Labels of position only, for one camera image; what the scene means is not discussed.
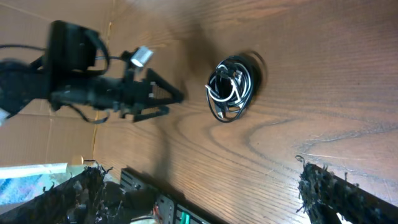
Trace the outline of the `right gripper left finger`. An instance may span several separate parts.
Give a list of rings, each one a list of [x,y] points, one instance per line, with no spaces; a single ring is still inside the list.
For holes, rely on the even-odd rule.
[[[111,169],[87,166],[81,174],[1,215],[1,223],[70,223],[68,213],[83,207],[85,217],[93,216]]]

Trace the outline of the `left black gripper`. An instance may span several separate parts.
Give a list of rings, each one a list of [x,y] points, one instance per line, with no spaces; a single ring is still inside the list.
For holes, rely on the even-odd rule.
[[[147,87],[144,82],[135,81],[134,76],[143,69],[133,65],[130,61],[133,52],[124,51],[118,60],[125,63],[124,76],[121,80],[121,92],[119,101],[119,117],[125,118],[127,114],[133,115],[133,121],[139,122],[169,113],[167,106],[183,101],[183,93],[164,80],[153,69],[147,69],[146,82],[149,84],[148,98],[145,98]],[[148,106],[158,106],[145,108],[144,100]]]

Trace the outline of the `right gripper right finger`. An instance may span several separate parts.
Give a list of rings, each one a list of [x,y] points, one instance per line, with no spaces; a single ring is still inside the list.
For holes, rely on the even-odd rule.
[[[311,223],[397,223],[397,206],[297,155],[303,165],[298,197]]]

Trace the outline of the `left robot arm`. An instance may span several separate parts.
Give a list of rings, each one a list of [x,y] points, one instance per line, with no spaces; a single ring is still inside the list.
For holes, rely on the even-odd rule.
[[[1,121],[18,114],[32,100],[42,99],[51,109],[67,106],[81,114],[77,105],[90,106],[120,117],[130,114],[135,122],[169,113],[169,105],[181,103],[183,93],[152,69],[135,80],[153,52],[138,47],[124,51],[122,78],[107,78],[114,57],[97,31],[66,21],[53,21],[43,55],[31,63],[15,58],[1,60]]]

